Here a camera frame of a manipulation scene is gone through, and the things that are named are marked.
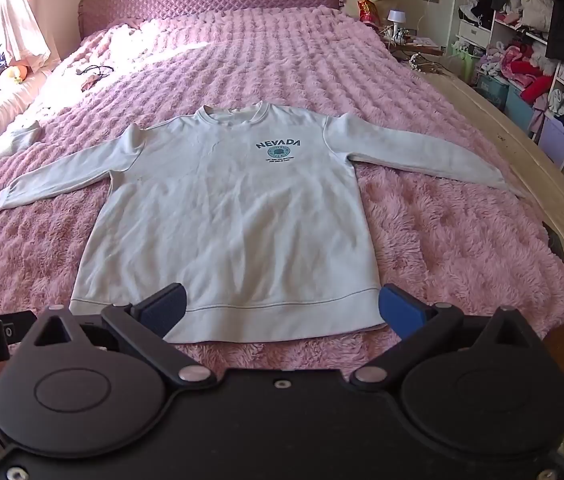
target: sweatshirt collar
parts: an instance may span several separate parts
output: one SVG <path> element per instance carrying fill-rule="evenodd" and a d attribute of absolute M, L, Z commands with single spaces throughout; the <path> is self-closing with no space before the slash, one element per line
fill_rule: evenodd
<path fill-rule="evenodd" d="M 241 121 L 240 123 L 236 123 L 236 124 L 228 124 L 225 121 L 219 121 L 219 120 L 215 119 L 214 117 L 212 117 L 211 114 L 216 114 L 216 113 L 219 113 L 219 112 L 237 113 L 237 112 L 241 112 L 242 110 L 249 108 L 249 107 L 226 109 L 226 108 L 211 108 L 209 106 L 204 105 L 197 111 L 197 113 L 203 121 L 206 121 L 209 124 L 232 127 L 232 126 L 243 126 L 243 125 L 246 125 L 246 124 L 255 124 L 255 123 L 260 122 L 264 118 L 264 116 L 267 114 L 268 107 L 269 107 L 268 102 L 266 102 L 266 101 L 258 102 L 255 105 L 255 110 L 253 112 L 252 117 L 250 119 L 247 119 L 246 121 Z"/>

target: pink fluffy blanket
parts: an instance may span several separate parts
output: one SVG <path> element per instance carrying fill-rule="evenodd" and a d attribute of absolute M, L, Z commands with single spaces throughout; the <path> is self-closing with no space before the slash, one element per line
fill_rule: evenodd
<path fill-rule="evenodd" d="M 114 67 L 82 94 L 76 68 Z M 18 119 L 39 120 L 40 142 L 0 160 L 0 190 L 16 176 L 202 104 L 259 100 L 442 137 L 499 167 L 483 135 L 375 33 L 337 10 L 249 9 L 124 23 L 83 41 Z M 472 314 L 518 307 L 544 335 L 564 322 L 564 265 L 539 211 L 512 193 L 359 164 L 360 191 L 383 282 Z M 67 304 L 82 250 L 106 199 L 100 183 L 0 213 L 0 313 Z M 337 367 L 350 371 L 395 344 L 390 329 L 276 344 L 182 346 L 225 367 Z"/>

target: curtain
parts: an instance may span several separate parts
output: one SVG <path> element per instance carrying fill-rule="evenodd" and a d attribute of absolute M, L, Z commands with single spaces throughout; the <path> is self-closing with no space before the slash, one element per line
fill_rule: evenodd
<path fill-rule="evenodd" d="M 6 60 L 23 61 L 37 72 L 49 62 L 57 62 L 52 36 L 42 33 L 35 19 L 34 0 L 0 0 L 0 20 Z"/>

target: sweatshirt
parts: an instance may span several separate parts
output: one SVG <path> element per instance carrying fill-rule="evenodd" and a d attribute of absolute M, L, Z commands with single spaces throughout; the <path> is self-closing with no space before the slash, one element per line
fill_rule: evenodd
<path fill-rule="evenodd" d="M 352 161 L 510 190 L 497 168 L 446 140 L 260 102 L 131 124 L 16 178 L 0 211 L 110 179 L 73 314 L 177 282 L 188 306 L 168 342 L 334 335 L 382 324 Z"/>

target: lampshade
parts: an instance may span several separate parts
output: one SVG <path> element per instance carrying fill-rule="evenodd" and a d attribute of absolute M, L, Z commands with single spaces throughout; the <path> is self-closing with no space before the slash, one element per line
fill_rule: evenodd
<path fill-rule="evenodd" d="M 392 10 L 389 12 L 389 21 L 393 23 L 406 23 L 406 12 L 402 10 Z"/>

